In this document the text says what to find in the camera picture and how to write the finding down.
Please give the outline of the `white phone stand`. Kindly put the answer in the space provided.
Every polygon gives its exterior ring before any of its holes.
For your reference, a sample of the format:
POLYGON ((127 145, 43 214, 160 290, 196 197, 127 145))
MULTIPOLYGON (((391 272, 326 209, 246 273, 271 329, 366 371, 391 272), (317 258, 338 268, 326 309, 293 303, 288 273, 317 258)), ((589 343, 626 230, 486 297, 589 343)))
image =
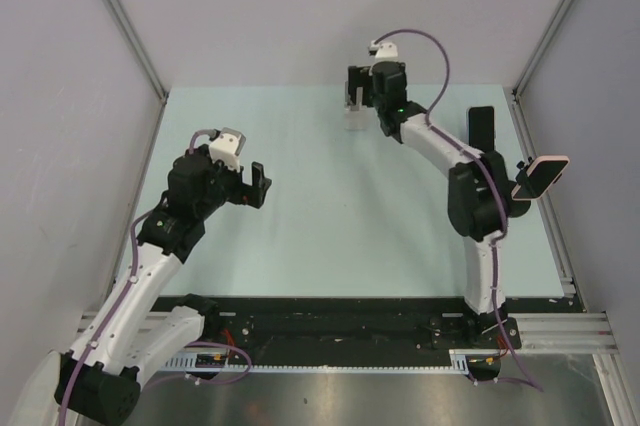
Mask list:
POLYGON ((345 129, 348 131, 362 131, 368 127, 367 107, 363 104, 364 90, 357 87, 355 99, 346 95, 344 107, 345 129))

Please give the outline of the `black phone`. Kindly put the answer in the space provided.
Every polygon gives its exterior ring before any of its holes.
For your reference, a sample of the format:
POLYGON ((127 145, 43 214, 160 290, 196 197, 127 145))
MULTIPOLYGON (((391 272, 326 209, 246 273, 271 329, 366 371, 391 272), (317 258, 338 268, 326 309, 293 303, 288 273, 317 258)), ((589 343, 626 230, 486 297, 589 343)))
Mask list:
POLYGON ((495 150, 495 109, 493 106, 470 107, 467 111, 468 144, 488 153, 495 150))

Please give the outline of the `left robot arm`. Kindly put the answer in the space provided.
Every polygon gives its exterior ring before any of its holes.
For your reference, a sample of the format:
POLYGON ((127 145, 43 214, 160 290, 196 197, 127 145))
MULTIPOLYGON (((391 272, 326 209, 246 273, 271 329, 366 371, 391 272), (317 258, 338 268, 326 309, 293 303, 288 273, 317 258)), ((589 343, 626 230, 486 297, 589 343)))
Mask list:
POLYGON ((263 206, 272 181, 258 162, 243 180, 236 155, 222 159, 201 146, 177 158, 157 205, 134 221, 132 260, 90 326, 60 358, 54 398, 57 422, 76 412, 102 425, 120 425, 150 378, 177 352, 207 346, 221 333, 214 305, 188 298, 142 341, 136 339, 168 281, 205 234, 206 220, 225 204, 263 206))

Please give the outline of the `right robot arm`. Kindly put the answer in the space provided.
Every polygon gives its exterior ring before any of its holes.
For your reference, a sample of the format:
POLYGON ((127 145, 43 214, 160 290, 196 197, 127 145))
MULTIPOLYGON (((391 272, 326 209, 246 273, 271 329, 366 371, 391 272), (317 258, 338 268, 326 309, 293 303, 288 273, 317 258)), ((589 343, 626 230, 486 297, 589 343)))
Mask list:
POLYGON ((504 160, 455 138, 409 100, 402 62, 347 69, 345 109, 361 113, 366 108, 375 110, 385 136, 418 152, 447 179, 447 215, 463 239, 467 264, 461 334, 469 345, 484 347, 507 317, 499 266, 509 218, 504 160))

